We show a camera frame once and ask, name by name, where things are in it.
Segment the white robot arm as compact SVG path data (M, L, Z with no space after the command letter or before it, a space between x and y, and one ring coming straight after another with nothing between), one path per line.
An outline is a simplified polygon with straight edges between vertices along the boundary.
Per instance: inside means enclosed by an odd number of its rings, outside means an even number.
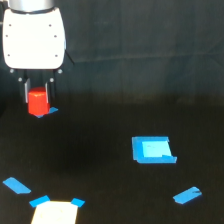
M10 72L52 70L61 73L66 35L54 0L0 0L6 2L2 21L3 56Z

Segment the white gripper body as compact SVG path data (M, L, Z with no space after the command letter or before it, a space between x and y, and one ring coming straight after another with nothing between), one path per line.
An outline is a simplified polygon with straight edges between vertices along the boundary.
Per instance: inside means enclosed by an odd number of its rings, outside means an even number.
M11 73L22 70L52 70L61 74L66 35L60 9L42 13L4 12L2 45Z

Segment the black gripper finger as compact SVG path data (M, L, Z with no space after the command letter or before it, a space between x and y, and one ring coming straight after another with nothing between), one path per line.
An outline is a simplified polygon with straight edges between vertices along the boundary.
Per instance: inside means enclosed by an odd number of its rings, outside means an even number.
M30 89L31 89L31 82L30 82L30 78L28 78L26 82L24 83L25 103L28 103L28 94Z
M55 80L53 78L50 78L45 83L45 89L47 92L47 99L53 100L55 98Z

